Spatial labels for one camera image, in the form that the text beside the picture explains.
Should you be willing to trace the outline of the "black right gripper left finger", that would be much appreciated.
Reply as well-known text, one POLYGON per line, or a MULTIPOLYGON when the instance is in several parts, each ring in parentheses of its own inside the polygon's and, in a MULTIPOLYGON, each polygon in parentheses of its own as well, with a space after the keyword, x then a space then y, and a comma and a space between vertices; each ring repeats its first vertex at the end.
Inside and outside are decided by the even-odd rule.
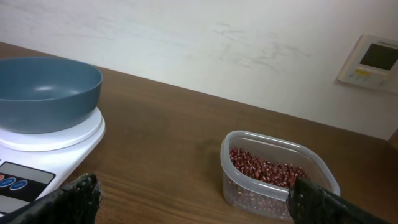
POLYGON ((1 224, 94 224, 102 199, 97 177, 84 174, 1 217, 1 224))

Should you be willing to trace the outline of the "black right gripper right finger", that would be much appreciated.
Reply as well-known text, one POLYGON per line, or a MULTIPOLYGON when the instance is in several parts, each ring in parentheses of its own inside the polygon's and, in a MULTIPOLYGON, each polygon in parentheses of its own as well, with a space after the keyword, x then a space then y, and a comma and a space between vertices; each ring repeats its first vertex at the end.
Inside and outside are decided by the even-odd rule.
POLYGON ((287 206, 295 224, 389 224, 303 177, 289 189, 287 206))

